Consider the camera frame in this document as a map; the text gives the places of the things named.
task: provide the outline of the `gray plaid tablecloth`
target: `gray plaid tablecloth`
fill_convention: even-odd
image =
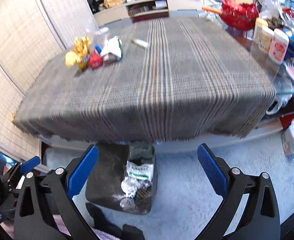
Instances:
[[[258,63],[203,18],[165,18],[115,29],[120,62],[80,73],[61,53],[28,90],[14,119],[33,135],[87,141],[246,136],[273,103]],[[131,37],[148,41],[144,49]]]

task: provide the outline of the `blue gripper pad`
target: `blue gripper pad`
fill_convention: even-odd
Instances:
[[[197,158],[216,194],[225,198],[228,195],[227,179],[217,165],[213,156],[202,144],[198,147]]]
[[[85,157],[83,157],[83,159],[79,162],[76,169],[74,169],[72,174],[69,176],[67,184],[67,195],[70,199],[81,192],[91,170],[93,169],[97,161],[98,148],[93,145],[89,149]]]
[[[26,172],[31,171],[33,168],[35,168],[39,164],[40,164],[40,158],[35,156],[31,158],[29,161],[26,161],[24,164],[22,164],[20,166],[19,172],[24,174]]]

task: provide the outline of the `white plastic container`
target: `white plastic container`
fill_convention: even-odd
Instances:
[[[283,62],[283,58],[286,55],[288,45],[288,35],[284,33],[282,30],[275,29],[274,37],[272,39],[269,50],[270,59],[280,65]]]
[[[269,29],[266,26],[263,26],[261,31],[260,41],[258,44],[259,49],[261,49],[265,53],[268,53],[273,36],[274,36],[274,31],[272,29]]]
[[[256,24],[255,24],[255,31],[253,34],[253,41],[257,44],[259,44],[260,37],[261,37],[261,31],[262,31],[263,26],[268,27],[268,23],[261,18],[257,18]]]

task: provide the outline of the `silver bolt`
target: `silver bolt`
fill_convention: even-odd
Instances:
[[[233,174],[235,174],[235,175],[238,175],[238,174],[240,174],[240,169],[238,169],[238,168],[233,168],[233,169],[231,170],[231,172],[232,172]]]
[[[32,172],[28,172],[26,178],[30,179],[32,176],[34,176],[34,174]]]
[[[58,169],[56,169],[56,171],[55,171],[55,173],[57,174],[57,175],[60,175],[60,174],[62,174],[64,172],[64,169],[63,168],[58,168]]]
[[[265,179],[268,179],[268,178],[269,178],[269,175],[268,175],[268,173],[266,173],[266,172],[263,172],[263,173],[262,173],[262,176],[263,176]]]

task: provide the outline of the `orange handle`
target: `orange handle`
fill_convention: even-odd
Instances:
[[[222,10],[219,10],[217,8],[213,8],[210,6],[202,6],[202,10],[207,11],[207,12],[213,12],[216,14],[222,14]]]

